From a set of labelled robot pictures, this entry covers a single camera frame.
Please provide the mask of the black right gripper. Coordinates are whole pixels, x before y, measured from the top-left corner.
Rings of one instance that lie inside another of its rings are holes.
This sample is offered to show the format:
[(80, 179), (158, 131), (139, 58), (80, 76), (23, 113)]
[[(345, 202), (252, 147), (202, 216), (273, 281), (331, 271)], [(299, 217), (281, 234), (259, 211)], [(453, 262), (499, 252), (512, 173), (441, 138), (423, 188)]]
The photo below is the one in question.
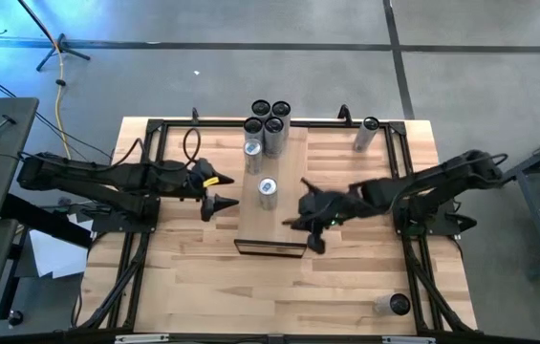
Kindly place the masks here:
[(322, 233), (325, 229), (352, 218), (363, 218), (370, 214), (370, 205), (353, 193), (339, 191), (321, 191), (319, 187), (306, 178), (300, 181), (308, 188), (308, 193), (298, 202), (297, 218), (289, 218), (282, 222), (291, 229), (309, 232), (307, 246), (316, 253), (326, 250)]

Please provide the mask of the white beverage can black lid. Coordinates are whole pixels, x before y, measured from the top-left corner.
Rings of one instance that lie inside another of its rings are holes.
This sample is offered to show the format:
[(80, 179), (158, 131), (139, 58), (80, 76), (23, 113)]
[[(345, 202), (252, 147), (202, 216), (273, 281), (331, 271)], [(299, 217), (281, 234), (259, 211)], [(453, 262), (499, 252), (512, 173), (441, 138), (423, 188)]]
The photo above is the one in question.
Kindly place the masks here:
[(356, 133), (356, 138), (354, 141), (354, 151), (362, 153), (367, 150), (370, 146), (374, 136), (378, 132), (380, 127), (379, 120), (375, 117), (365, 118)]
[(290, 133), (291, 111), (290, 104), (284, 100), (276, 101), (271, 106), (271, 114), (276, 118), (280, 118), (283, 122), (285, 140), (289, 137)]
[(264, 141), (264, 121), (258, 117), (247, 118), (243, 124), (245, 140)]
[(271, 117), (264, 124), (264, 153), (271, 159), (277, 159), (284, 147), (285, 128), (281, 118)]
[(264, 99), (257, 99), (251, 104), (251, 113), (254, 117), (265, 120), (270, 117), (271, 105)]
[(374, 301), (374, 311), (378, 315), (404, 316), (411, 310), (408, 297), (402, 293), (391, 293), (378, 297)]

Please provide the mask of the silver bracket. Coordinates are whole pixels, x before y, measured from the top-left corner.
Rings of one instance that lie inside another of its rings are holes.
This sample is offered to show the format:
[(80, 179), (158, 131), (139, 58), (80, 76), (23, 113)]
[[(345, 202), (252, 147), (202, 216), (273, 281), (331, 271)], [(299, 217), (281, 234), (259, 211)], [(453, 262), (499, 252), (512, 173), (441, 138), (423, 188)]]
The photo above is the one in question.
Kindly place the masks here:
[(381, 338), (382, 344), (437, 344), (433, 337), (386, 335)]
[(131, 333), (117, 335), (114, 344), (159, 344), (169, 340), (167, 333)]

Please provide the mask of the wooden shelf black metal frame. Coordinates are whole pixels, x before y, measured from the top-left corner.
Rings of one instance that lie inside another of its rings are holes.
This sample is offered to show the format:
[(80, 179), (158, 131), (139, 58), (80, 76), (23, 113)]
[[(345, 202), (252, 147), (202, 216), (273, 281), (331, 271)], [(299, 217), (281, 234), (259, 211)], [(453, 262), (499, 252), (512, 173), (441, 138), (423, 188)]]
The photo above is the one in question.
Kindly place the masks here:
[(277, 159), (261, 160), (256, 175), (246, 173), (240, 197), (238, 233), (234, 245), (241, 254), (301, 258), (307, 231), (292, 229), (298, 200), (306, 191), (308, 130), (291, 128)]

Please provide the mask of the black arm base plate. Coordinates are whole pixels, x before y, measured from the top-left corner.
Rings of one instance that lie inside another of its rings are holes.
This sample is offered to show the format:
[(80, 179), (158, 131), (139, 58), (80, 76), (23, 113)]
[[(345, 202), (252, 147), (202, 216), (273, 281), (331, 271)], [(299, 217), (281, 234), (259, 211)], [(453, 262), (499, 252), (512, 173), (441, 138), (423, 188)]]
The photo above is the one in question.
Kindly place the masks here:
[(432, 204), (423, 196), (400, 200), (393, 207), (393, 220), (396, 232), (407, 236), (455, 236), (477, 225), (475, 219), (456, 211), (453, 200)]
[(157, 228), (161, 198), (139, 197), (129, 209), (112, 204), (102, 204), (91, 210), (95, 232), (151, 233)]

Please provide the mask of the black tripod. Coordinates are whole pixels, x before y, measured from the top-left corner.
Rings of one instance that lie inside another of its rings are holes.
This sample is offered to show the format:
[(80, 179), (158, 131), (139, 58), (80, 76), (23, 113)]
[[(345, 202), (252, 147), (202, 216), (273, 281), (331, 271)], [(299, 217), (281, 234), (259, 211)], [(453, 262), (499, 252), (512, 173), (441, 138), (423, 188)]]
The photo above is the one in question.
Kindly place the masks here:
[(91, 57), (87, 54), (79, 53), (73, 50), (66, 39), (66, 35), (61, 33), (57, 38), (54, 38), (49, 32), (48, 28), (41, 22), (38, 16), (33, 12), (30, 6), (25, 2), (25, 0), (17, 0), (18, 4), (23, 8), (27, 15), (32, 19), (34, 24), (42, 31), (42, 33), (47, 37), (51, 42), (50, 52), (41, 60), (41, 62), (36, 66), (36, 70), (40, 72), (44, 65), (49, 61), (49, 59), (56, 54), (60, 61), (63, 60), (63, 54), (71, 54), (73, 56), (82, 58), (84, 60), (90, 61)]

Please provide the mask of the black diagonal beam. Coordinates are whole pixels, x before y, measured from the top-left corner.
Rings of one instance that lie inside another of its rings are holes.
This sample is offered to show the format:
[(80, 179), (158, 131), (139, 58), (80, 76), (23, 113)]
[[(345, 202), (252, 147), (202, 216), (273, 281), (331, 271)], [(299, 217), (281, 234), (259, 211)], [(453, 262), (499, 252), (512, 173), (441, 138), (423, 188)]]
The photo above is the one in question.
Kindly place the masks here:
[(92, 244), (87, 229), (12, 194), (6, 196), (0, 216), (78, 247), (90, 248)]

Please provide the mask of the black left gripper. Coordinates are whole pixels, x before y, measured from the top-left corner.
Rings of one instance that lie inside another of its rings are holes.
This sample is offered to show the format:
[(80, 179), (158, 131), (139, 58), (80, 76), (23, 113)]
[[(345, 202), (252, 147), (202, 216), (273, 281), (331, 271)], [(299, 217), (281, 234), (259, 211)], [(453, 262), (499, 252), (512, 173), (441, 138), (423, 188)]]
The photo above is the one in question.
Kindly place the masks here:
[(201, 218), (203, 221), (209, 221), (214, 213), (214, 210), (223, 210), (231, 206), (239, 204), (239, 201), (236, 199), (222, 197), (218, 194), (215, 194), (210, 197), (207, 193), (205, 182), (211, 179), (212, 185), (221, 185), (221, 184), (232, 184), (234, 180), (221, 174), (219, 172), (205, 173), (205, 172), (194, 172), (190, 171), (187, 175), (187, 182), (189, 188), (196, 195), (196, 198), (200, 199), (202, 202), (201, 205)]

